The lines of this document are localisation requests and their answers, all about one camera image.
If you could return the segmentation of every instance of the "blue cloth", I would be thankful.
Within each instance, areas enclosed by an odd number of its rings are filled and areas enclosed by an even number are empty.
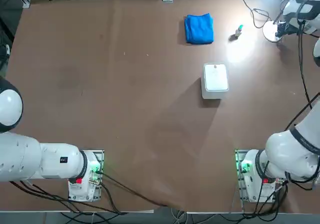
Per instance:
[[[210,14],[188,15],[184,22],[187,43],[202,45],[214,41],[214,22]]]

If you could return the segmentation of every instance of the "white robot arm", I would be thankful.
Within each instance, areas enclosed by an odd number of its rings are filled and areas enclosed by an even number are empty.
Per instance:
[[[21,120],[23,101],[19,91],[0,77],[0,181],[68,179],[69,197],[97,200],[101,163],[93,151],[65,143],[39,143],[10,133]]]
[[[270,21],[263,27],[269,41],[277,42],[283,35],[296,34],[303,26],[305,34],[319,30],[320,0],[290,0],[283,10],[283,17],[284,21]],[[313,57],[320,66],[320,40],[314,47]],[[319,156],[320,101],[298,125],[270,136],[265,150],[250,150],[245,155],[241,168],[249,201],[257,202],[262,182],[259,200],[265,202],[275,190],[276,178],[288,181],[306,181],[315,175],[317,178]]]
[[[278,21],[283,15],[284,21]],[[275,21],[267,22],[263,27],[263,33],[267,40],[276,43],[284,35],[297,34],[303,23],[305,34],[312,34],[320,29],[320,0],[290,0],[278,15]],[[315,63],[320,66],[320,41],[314,49]]]

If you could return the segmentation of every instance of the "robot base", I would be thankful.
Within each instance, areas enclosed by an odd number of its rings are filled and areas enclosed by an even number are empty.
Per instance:
[[[255,157],[257,153],[258,150],[236,150],[235,152],[238,185],[243,211],[243,201],[257,202],[260,193],[262,179],[256,171]],[[265,202],[272,192],[274,192],[276,187],[275,183],[276,182],[263,184],[259,202]],[[273,202],[273,198],[270,198],[267,202]]]
[[[278,25],[274,24],[273,21],[266,22],[262,29],[264,33],[264,37],[272,43],[279,42],[282,39],[282,37],[279,38],[275,35],[277,32],[277,28],[278,28]]]
[[[100,200],[102,176],[95,171],[103,171],[104,150],[83,149],[87,157],[86,173],[82,179],[77,179],[76,183],[68,181],[69,199],[75,201],[92,202]]]

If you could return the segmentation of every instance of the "brown table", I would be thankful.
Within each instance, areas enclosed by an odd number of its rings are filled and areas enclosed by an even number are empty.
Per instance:
[[[278,14],[275,0],[247,0]],[[185,43],[184,16],[210,13],[214,43]],[[257,16],[257,25],[262,17]],[[243,35],[228,38],[239,24]],[[319,90],[304,38],[309,93]],[[241,211],[234,150],[264,148],[306,103],[297,37],[268,42],[241,0],[40,1],[24,10],[8,79],[20,90],[24,115],[16,133],[42,142],[103,148],[105,170],[158,202],[186,211]],[[227,65],[230,90],[201,98],[203,64]],[[66,180],[37,181],[67,196]],[[106,182],[121,210],[155,208]],[[1,210],[64,210],[1,183]],[[320,190],[293,186],[282,211],[320,213]],[[94,204],[109,207],[106,195]]]

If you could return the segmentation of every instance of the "white container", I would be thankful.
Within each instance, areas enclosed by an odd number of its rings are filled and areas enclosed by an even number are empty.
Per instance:
[[[224,64],[205,64],[201,77],[204,99],[222,99],[229,90],[227,68]]]

